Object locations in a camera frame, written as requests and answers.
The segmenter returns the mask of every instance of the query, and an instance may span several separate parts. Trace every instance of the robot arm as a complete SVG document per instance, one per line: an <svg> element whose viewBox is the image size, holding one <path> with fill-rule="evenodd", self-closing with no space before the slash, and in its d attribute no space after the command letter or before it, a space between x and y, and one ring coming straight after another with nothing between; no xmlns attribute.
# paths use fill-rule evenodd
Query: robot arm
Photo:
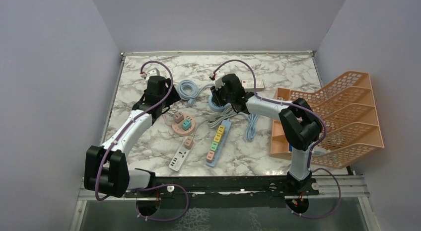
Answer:
<svg viewBox="0 0 421 231"><path fill-rule="evenodd" d="M162 104L135 120L135 117L154 106L167 94L170 83L170 79L165 79L161 76L151 76L143 96L134 104L128 119L122 127L101 146L91 146L88 149L83 182L85 189L95 190L96 177L100 169L99 165L112 144L110 153L106 158L107 162L109 162L109 167L101 167L98 191L103 194L122 197L126 190L145 188L150 185L155 173L142 169L128 170L126 156L129 155L129 152L141 135L162 114L162 109L169 109L170 105L180 100L177 91L173 89Z"/></svg>
<svg viewBox="0 0 421 231"><path fill-rule="evenodd" d="M215 83L218 88L210 88L212 102L217 106L230 103L237 113L259 114L281 122L285 137L292 146L291 168L287 177L291 188L300 190L311 178L308 162L310 146L319 139L322 132L320 121L313 114L299 109L304 107L311 110L308 103L301 98L282 102L268 98L262 100L252 92L245 92L235 74L225 75L219 80Z"/></svg>

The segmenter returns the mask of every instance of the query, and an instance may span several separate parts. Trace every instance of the pink round power strip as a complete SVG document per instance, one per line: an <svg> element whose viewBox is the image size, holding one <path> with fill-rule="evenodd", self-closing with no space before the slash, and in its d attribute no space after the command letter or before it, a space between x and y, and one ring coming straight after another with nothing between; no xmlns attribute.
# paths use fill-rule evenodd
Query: pink round power strip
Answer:
<svg viewBox="0 0 421 231"><path fill-rule="evenodd" d="M177 135L179 135L180 137L185 137L185 136L188 136L188 135L192 134L193 131L195 130L195 124L196 124L193 116L191 116L190 114L187 114L187 113L183 113L183 115L184 115L184 119L181 122L176 123L174 120L172 121L172 129L174 129L174 132ZM189 129L184 131L184 129L181 127L181 124L186 119L190 119L192 121L192 126Z"/></svg>

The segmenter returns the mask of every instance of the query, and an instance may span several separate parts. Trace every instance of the pink socket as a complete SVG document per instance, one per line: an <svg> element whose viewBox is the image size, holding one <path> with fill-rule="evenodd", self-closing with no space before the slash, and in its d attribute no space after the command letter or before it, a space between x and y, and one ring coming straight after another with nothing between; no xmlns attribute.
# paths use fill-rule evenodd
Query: pink socket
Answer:
<svg viewBox="0 0 421 231"><path fill-rule="evenodd" d="M206 156L206 161L211 163L213 161L213 157L215 156L215 152L214 151L209 151L208 155Z"/></svg>
<svg viewBox="0 0 421 231"><path fill-rule="evenodd" d="M194 143L193 138L192 137L188 137L186 139L186 141L184 142L184 147L187 148L187 149L191 149L192 146L193 146L193 143Z"/></svg>
<svg viewBox="0 0 421 231"><path fill-rule="evenodd" d="M192 134L193 133L193 131L195 130L195 119L190 115L190 114L187 114L187 113L181 113L181 115L183 115L183 117L184 117L184 119L183 120L181 120L180 122L176 122L175 121L175 119L172 121L172 129L174 129L174 132L178 135L178 136L180 136L180 137L185 137L185 136L188 136L188 135L190 135L190 134ZM187 129L187 130L185 130L184 131L184 129L181 127L181 124L184 122L184 120L186 120L186 119L190 119L191 121L192 121L192 126L189 128L189 129Z"/></svg>
<svg viewBox="0 0 421 231"><path fill-rule="evenodd" d="M184 115L182 112L177 112L176 114L174 114L174 121L176 123L181 123L184 120Z"/></svg>

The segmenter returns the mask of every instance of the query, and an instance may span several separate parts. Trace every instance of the marble table surface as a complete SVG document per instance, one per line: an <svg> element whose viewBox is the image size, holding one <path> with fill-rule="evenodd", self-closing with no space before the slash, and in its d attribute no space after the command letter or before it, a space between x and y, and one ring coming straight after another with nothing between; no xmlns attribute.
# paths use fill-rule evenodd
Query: marble table surface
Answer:
<svg viewBox="0 0 421 231"><path fill-rule="evenodd" d="M157 60L166 64L174 76L174 84L184 78L193 80L199 87L211 82L209 75L224 61L241 59L248 63L262 79L265 90L260 95L273 97L277 87L302 91L316 91L320 82L310 55L175 55L175 56L128 56L124 62L123 72L112 108L107 128L106 139L114 134L128 118L131 107L136 103L146 88L140 77L140 67L144 62ZM146 71L157 68L167 75L160 65L148 65ZM240 79L252 79L245 66L233 62L221 68L226 74L236 73ZM169 113L180 110L191 114L196 122L201 122L215 112L208 106L210 90L203 91L194 106L186 101L171 106ZM232 127L215 168L205 165L206 155L216 133L203 124L195 135L195 144L179 172L168 168L168 165L181 144L183 137L158 118L139 139L127 157L129 169L142 168L154 171L157 176L233 176L233 175L286 175L290 161L269 157L272 121L260 116L256 123L254 141L245 139L248 122L242 116L231 119ZM334 174L347 174L346 169L332 170Z"/></svg>

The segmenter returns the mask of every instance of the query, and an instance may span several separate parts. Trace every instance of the white wall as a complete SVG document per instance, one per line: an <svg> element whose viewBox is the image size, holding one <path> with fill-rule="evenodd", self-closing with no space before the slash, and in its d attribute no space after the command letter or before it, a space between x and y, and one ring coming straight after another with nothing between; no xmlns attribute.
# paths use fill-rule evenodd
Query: white wall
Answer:
<svg viewBox="0 0 421 231"><path fill-rule="evenodd" d="M345 0L93 0L121 51L317 50Z"/></svg>
<svg viewBox="0 0 421 231"><path fill-rule="evenodd" d="M68 230L120 54L92 0L0 0L0 230Z"/></svg>
<svg viewBox="0 0 421 231"><path fill-rule="evenodd" d="M382 230L420 230L421 0L346 0L316 54L327 83L369 72L385 149L358 163Z"/></svg>

